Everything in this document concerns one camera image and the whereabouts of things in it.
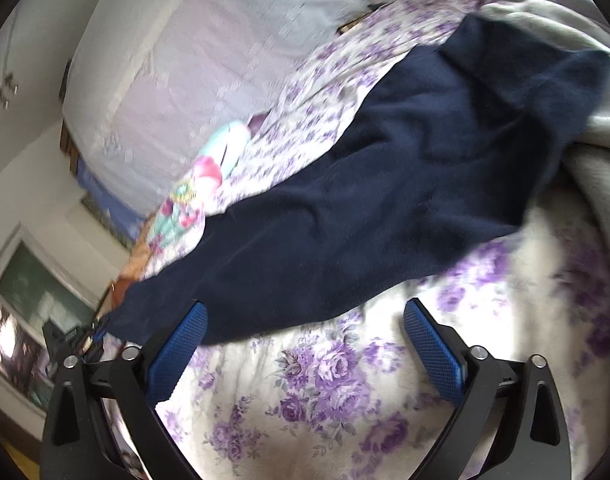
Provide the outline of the folded teal pink floral quilt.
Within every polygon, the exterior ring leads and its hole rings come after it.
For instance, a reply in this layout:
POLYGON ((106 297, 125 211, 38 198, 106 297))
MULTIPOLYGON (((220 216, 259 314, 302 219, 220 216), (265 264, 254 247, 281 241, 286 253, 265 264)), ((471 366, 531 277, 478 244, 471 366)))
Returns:
POLYGON ((171 189, 156 211, 147 243, 156 255, 185 255, 198 244, 204 232, 206 209, 231 174, 251 140, 243 122, 220 127, 171 189))

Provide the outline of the dark navy pants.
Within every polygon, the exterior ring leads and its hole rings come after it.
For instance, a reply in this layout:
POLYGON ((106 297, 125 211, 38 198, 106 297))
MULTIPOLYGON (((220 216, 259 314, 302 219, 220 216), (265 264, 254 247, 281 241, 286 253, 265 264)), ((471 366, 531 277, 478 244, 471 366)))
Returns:
POLYGON ((515 232, 585 127, 584 61, 467 16, 397 63, 326 154, 130 286, 108 332, 143 344, 196 304, 203 344, 326 321, 515 232))

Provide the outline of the grey blanket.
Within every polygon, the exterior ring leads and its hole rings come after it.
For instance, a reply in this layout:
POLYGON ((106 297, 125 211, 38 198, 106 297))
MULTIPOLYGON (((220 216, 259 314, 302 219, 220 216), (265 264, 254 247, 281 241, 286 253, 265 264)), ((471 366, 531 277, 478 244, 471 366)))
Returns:
POLYGON ((582 56, 575 92, 586 119, 565 156, 610 248, 610 25, 593 0, 487 0, 488 18, 507 21, 567 54, 582 56))

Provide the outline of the white lace covered headboard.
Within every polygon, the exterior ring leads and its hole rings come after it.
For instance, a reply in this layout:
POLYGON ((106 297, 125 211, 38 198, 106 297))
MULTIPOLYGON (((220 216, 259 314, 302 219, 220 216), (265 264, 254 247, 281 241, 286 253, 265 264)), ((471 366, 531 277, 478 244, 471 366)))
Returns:
POLYGON ((220 126, 268 110, 296 64, 391 0, 99 0, 63 116, 125 206, 148 214, 220 126))

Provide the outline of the blue patterned cloth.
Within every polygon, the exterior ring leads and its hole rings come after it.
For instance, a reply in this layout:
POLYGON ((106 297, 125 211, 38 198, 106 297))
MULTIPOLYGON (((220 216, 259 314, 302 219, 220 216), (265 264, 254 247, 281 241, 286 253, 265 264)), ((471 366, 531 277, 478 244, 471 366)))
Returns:
POLYGON ((81 157, 75 174, 78 185, 85 191, 82 205, 101 226, 123 247, 132 249, 145 218, 115 198, 89 170, 81 157))

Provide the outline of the orange brown pillow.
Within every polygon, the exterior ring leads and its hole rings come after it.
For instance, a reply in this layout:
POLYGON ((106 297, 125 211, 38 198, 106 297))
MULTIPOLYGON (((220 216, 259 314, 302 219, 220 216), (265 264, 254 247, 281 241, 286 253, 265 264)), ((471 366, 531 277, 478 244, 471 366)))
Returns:
POLYGON ((150 231, 151 222, 148 221, 142 227, 142 232, 137 237, 136 243, 130 253, 127 263, 124 264, 119 276, 115 278, 111 285, 111 306, 112 308, 119 307, 125 297, 125 292, 131 284, 139 281, 145 268, 151 258, 152 250, 150 249, 147 236, 150 231))

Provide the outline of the purple floral bed sheet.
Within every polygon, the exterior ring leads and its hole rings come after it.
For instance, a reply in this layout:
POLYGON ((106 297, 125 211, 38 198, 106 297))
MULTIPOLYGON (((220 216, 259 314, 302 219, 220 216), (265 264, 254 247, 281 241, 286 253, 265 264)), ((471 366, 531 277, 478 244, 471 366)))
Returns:
MULTIPOLYGON (((406 52, 445 40, 477 9, 608 43, 588 0, 397 0, 288 79, 201 219, 311 166, 406 52)), ((331 321, 195 350, 155 409, 186 460, 206 479, 401 478, 451 412, 401 328, 405 302, 419 297, 500 358, 544 353, 582 478, 610 442, 610 124, 591 128, 518 233, 331 321)))

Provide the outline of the window with white frame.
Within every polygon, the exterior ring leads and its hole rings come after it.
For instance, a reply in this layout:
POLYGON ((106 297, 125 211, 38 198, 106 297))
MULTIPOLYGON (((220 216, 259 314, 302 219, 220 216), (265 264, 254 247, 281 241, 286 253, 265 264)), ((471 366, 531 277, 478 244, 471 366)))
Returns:
POLYGON ((12 230, 0 248, 0 410, 36 440, 54 388, 43 327, 85 325, 97 302, 24 226, 12 230))

